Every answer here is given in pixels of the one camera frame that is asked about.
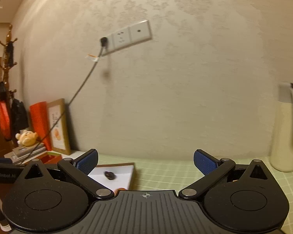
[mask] stack of books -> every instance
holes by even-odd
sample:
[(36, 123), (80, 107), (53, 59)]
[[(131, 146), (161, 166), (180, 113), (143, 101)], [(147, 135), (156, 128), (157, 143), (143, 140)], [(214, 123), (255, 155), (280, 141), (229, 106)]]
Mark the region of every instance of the stack of books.
[[(20, 146), (17, 148), (14, 148), (13, 151), (9, 152), (8, 154), (5, 154), (5, 158), (10, 158), (12, 159), (13, 164), (18, 164), (21, 163), (24, 159), (28, 157), (30, 152), (37, 146), (37, 144), (30, 146), (30, 147), (25, 147), (25, 146)], [(37, 146), (37, 148), (30, 154), (30, 157), (25, 161), (28, 162), (29, 160), (40, 156), (46, 151), (46, 147), (43, 143)]]

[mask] silver screw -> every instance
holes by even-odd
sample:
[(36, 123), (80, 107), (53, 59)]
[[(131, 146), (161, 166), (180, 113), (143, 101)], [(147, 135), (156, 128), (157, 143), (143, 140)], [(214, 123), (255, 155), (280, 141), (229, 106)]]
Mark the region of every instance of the silver screw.
[(197, 194), (197, 192), (192, 188), (183, 189), (181, 193), (185, 196), (194, 196)]
[(106, 188), (101, 188), (101, 189), (96, 191), (96, 194), (98, 196), (108, 196), (108, 195), (111, 194), (111, 191), (109, 189), (106, 189)]

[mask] cable tag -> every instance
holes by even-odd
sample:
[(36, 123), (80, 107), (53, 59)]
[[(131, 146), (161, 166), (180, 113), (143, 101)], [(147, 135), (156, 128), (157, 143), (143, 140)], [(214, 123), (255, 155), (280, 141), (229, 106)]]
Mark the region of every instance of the cable tag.
[(97, 62), (99, 60), (99, 57), (94, 56), (92, 54), (88, 54), (85, 58), (88, 59), (88, 60), (91, 60), (93, 62)]

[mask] open box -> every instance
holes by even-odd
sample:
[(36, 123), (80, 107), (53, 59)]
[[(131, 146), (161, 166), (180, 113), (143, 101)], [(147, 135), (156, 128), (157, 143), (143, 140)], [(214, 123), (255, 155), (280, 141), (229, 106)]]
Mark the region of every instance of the open box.
[[(109, 180), (104, 172), (112, 172), (115, 174), (114, 180)], [(97, 165), (90, 173), (89, 177), (104, 185), (105, 187), (116, 192), (119, 188), (131, 190), (135, 174), (135, 163), (121, 164), (103, 164)]]

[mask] power cord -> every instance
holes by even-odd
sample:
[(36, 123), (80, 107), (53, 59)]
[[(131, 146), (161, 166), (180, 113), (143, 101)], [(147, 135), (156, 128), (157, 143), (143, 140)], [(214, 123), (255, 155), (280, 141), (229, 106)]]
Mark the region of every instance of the power cord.
[[(86, 76), (86, 78), (84, 79), (84, 81), (82, 82), (82, 84), (80, 85), (80, 87), (78, 88), (78, 90), (75, 92), (75, 94), (73, 95), (72, 99), (68, 102), (68, 105), (67, 105), (67, 108), (69, 108), (69, 106), (71, 105), (71, 103), (74, 101), (75, 97), (77, 97), (78, 93), (81, 91), (81, 89), (84, 87), (84, 85), (86, 84), (87, 80), (89, 79), (89, 77), (91, 76), (94, 68), (96, 67), (96, 65), (98, 64), (99, 62), (99, 58), (101, 57), (102, 55), (102, 52), (104, 50), (104, 48), (106, 48), (107, 46), (107, 42), (108, 42), (108, 39), (107, 37), (103, 37), (100, 39), (100, 42), (101, 42), (101, 49), (100, 49), (100, 52), (99, 52), (99, 55), (97, 56), (98, 59), (96, 62), (94, 62), (91, 70), (89, 71), (88, 75)], [(30, 155), (37, 149), (37, 147), (41, 144), (41, 142), (51, 133), (52, 129), (56, 126), (56, 124), (59, 122), (59, 120), (63, 117), (63, 115), (66, 113), (66, 109), (64, 109), (63, 113), (61, 113), (60, 117), (56, 120), (56, 122), (53, 124), (53, 126), (49, 129), (49, 131), (47, 132), (47, 134), (44, 136), (44, 138), (41, 139), (41, 141), (36, 145), (35, 148), (33, 148), (29, 155), (20, 163), (20, 164), (23, 164), (27, 159), (29, 159)]]

